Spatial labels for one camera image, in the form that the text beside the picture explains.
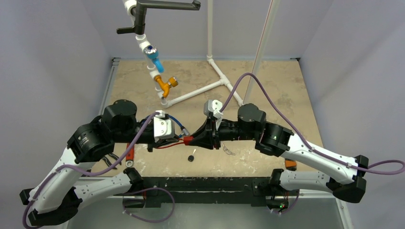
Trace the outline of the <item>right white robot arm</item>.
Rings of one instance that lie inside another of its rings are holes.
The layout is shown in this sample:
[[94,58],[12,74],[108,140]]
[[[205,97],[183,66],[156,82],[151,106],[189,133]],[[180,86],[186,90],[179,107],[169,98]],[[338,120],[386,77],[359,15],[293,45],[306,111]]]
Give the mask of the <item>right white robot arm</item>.
[[295,189],[312,189],[333,194],[349,203],[359,203],[366,191],[363,168],[368,167],[364,156],[348,157],[304,142],[297,133],[266,120],[266,113],[254,104],[239,107],[237,120],[221,119],[219,102],[208,101],[204,106],[205,123],[191,136],[187,146],[219,149],[223,141],[254,140],[255,149],[267,156],[301,162],[314,172],[293,172],[275,169],[268,181],[274,194]]

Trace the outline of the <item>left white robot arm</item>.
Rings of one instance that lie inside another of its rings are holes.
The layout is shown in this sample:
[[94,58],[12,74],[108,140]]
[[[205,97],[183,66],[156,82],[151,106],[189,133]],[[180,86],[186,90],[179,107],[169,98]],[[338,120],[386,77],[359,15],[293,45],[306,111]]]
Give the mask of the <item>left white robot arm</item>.
[[83,175],[96,177],[113,170],[136,144],[155,148],[178,139],[175,122],[165,111],[155,111],[140,121],[136,113],[132,101],[121,99],[78,127],[47,177],[35,188],[20,192],[26,206],[22,217],[25,228],[63,224],[86,206],[116,194],[139,194],[147,199],[162,191],[160,187],[147,187],[133,167],[109,179],[76,185]]

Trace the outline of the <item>blue cable lock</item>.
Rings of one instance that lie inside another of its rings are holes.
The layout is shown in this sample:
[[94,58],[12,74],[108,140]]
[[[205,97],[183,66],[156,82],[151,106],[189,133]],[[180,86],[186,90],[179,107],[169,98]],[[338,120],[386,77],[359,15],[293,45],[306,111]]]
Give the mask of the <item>blue cable lock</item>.
[[190,136],[190,132],[181,124],[180,121],[178,121],[172,115],[169,115],[169,118],[174,121],[175,125],[179,126],[179,128],[181,130],[181,134],[180,134],[181,138],[184,137],[184,136]]

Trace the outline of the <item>red cable padlock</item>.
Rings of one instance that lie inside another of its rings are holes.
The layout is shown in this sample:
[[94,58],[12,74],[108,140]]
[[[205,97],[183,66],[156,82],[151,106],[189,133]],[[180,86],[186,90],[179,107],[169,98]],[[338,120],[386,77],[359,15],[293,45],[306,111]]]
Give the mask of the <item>red cable padlock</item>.
[[184,137],[184,138],[179,138],[179,139],[178,139],[178,142],[176,142],[176,143],[168,144],[168,145],[165,145],[165,146],[159,146],[159,147],[157,147],[156,149],[166,149],[166,148],[170,148],[170,147],[178,146],[178,145],[186,145],[186,146],[188,146],[189,143],[190,143],[192,140],[193,140],[193,137],[192,137],[192,136],[186,136],[186,137]]

